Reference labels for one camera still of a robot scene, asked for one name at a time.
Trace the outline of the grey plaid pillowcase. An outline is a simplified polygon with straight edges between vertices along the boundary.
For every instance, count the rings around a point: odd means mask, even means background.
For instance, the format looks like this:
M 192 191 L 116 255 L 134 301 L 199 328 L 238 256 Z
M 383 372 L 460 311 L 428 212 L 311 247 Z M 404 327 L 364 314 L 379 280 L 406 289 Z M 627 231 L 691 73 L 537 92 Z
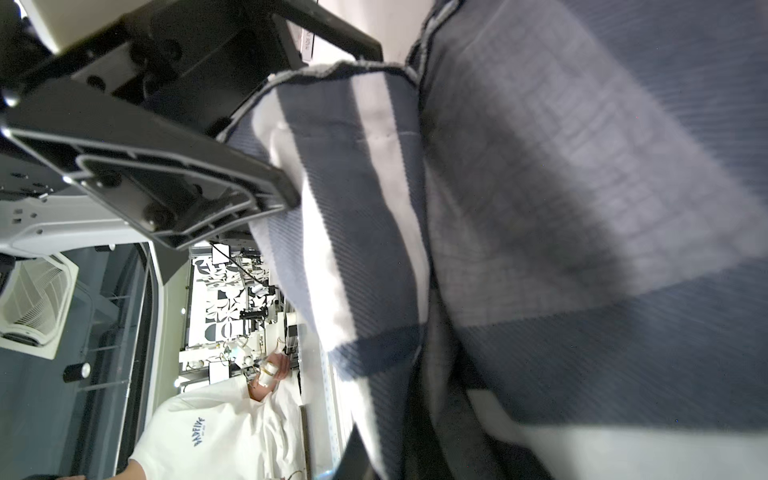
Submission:
M 440 1 L 227 144 L 382 479 L 767 475 L 767 5 Z

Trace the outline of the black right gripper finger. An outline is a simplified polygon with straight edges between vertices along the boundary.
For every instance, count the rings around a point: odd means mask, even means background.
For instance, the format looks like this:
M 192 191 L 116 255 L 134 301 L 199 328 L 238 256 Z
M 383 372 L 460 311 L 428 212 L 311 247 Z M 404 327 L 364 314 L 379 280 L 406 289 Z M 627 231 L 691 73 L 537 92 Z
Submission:
M 297 207 L 279 168 L 138 106 L 53 79 L 1 115 L 3 135 L 168 248 Z

